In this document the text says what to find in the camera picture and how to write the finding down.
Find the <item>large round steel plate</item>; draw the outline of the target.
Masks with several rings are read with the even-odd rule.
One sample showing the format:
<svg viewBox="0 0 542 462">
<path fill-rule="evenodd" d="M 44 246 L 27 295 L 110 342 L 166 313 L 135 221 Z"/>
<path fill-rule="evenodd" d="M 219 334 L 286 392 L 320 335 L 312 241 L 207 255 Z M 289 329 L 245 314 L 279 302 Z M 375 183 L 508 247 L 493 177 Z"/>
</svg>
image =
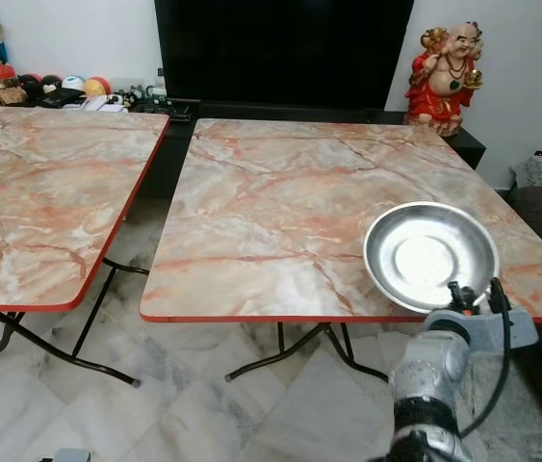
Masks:
<svg viewBox="0 0 542 462">
<path fill-rule="evenodd" d="M 398 204 L 377 217 L 364 235 L 367 272 L 382 294 L 420 314 L 442 311 L 452 302 L 448 283 L 489 295 L 501 263 L 491 234 L 468 212 L 451 204 Z"/>
</svg>

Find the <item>red laughing Buddha statue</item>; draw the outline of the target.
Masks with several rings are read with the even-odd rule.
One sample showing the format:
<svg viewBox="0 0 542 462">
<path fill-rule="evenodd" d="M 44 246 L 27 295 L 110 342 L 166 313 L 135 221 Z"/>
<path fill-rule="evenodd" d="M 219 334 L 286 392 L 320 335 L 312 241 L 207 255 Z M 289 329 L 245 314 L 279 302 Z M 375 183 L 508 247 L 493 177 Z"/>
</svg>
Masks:
<svg viewBox="0 0 542 462">
<path fill-rule="evenodd" d="M 429 28 L 420 36 L 425 52 L 411 65 L 406 124 L 427 126 L 444 138 L 459 131 L 461 109 L 472 104 L 482 87 L 482 73 L 475 66 L 482 56 L 481 37 L 475 21 Z"/>
</svg>

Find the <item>large black television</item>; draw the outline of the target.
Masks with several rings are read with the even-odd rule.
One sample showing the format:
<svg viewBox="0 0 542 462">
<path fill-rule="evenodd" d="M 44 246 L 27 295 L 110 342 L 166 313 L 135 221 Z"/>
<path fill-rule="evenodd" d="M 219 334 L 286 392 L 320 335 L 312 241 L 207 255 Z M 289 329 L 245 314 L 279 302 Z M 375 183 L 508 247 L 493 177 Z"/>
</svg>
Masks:
<svg viewBox="0 0 542 462">
<path fill-rule="evenodd" d="M 413 0 L 155 0 L 169 96 L 381 109 Z"/>
</svg>

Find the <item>orange ball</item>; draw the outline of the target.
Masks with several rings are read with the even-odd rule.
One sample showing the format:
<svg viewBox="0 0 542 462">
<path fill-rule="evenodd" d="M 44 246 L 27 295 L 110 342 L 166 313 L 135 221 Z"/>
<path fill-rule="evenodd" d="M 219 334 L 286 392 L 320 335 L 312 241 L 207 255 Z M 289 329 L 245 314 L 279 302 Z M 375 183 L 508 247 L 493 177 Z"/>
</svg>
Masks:
<svg viewBox="0 0 542 462">
<path fill-rule="evenodd" d="M 83 92 L 88 98 L 109 95 L 112 92 L 111 84 L 102 76 L 91 76 L 83 84 Z"/>
</svg>

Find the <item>black electronic box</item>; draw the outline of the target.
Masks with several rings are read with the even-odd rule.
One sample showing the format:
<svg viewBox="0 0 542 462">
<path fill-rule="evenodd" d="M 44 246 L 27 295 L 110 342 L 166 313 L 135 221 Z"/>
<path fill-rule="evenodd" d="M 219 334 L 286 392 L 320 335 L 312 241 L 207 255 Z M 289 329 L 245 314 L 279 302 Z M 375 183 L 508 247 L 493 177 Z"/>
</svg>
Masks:
<svg viewBox="0 0 542 462">
<path fill-rule="evenodd" d="M 130 107 L 130 112 L 169 116 L 173 122 L 192 122 L 196 115 L 196 104 L 190 101 L 175 101 L 173 98 L 148 96 Z"/>
</svg>

